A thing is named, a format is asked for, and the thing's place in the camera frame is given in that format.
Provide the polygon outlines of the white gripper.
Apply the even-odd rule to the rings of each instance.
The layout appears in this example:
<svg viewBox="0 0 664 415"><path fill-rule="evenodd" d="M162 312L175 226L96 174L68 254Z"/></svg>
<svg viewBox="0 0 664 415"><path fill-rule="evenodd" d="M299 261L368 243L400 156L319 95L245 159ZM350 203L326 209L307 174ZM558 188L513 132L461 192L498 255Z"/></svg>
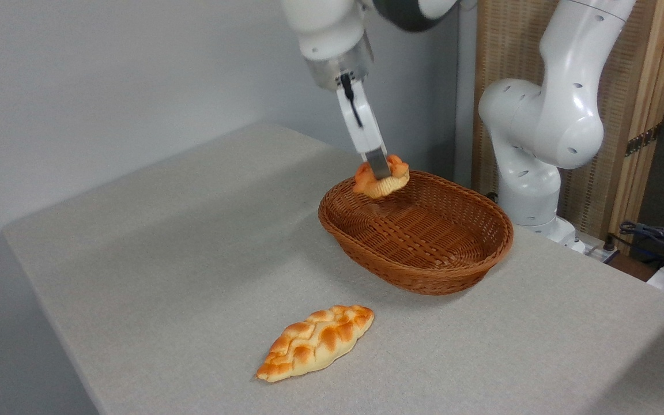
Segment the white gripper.
<svg viewBox="0 0 664 415"><path fill-rule="evenodd" d="M379 124L361 81L341 84L337 90L341 113L356 152L371 166L377 180L392 176Z"/></svg>

